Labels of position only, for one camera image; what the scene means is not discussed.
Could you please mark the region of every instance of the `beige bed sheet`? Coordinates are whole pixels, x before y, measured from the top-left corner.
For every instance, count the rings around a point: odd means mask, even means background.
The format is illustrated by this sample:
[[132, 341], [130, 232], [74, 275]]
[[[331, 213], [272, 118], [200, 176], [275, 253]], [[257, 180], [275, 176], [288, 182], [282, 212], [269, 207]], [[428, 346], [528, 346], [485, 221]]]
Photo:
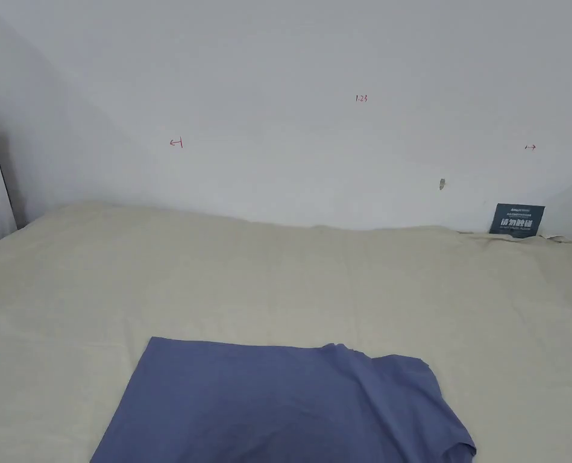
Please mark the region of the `beige bed sheet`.
[[572, 244], [101, 203], [0, 241], [0, 462], [86, 462], [150, 336], [420, 357], [478, 463], [572, 462]]

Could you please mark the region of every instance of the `white wall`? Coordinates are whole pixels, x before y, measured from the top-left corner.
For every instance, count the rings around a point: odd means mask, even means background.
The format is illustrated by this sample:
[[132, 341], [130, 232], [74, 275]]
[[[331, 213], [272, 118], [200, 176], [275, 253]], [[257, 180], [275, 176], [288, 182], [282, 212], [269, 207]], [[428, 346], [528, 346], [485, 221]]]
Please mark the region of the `white wall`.
[[20, 222], [486, 230], [528, 203], [572, 238], [572, 1], [0, 0], [0, 152]]

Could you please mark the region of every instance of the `fabric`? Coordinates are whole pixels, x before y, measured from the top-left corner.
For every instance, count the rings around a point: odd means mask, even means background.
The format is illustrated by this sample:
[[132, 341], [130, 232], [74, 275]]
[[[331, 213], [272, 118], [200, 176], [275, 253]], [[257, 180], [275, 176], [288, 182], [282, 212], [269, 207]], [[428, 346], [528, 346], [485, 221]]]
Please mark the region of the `fabric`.
[[465, 463], [474, 453], [419, 359], [153, 338], [91, 462]]
[[151, 336], [424, 359], [476, 463], [572, 463], [572, 243], [83, 203], [0, 241], [0, 463], [86, 463]]

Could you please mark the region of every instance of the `bed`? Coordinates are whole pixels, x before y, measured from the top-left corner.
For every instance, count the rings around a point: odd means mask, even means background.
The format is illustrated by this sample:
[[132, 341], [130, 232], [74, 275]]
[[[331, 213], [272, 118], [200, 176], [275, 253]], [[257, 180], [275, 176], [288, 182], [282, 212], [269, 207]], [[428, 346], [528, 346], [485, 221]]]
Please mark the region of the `bed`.
[[572, 243], [62, 208], [0, 241], [0, 462], [88, 461], [151, 336], [419, 357], [476, 462], [572, 462]]

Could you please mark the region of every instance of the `blue t-shirt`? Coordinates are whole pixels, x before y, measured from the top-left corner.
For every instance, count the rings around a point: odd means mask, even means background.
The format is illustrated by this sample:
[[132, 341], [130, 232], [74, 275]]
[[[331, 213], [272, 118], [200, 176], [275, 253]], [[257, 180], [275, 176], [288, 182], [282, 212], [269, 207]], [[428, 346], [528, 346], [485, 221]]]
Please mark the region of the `blue t-shirt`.
[[423, 361], [151, 338], [92, 463], [470, 463]]

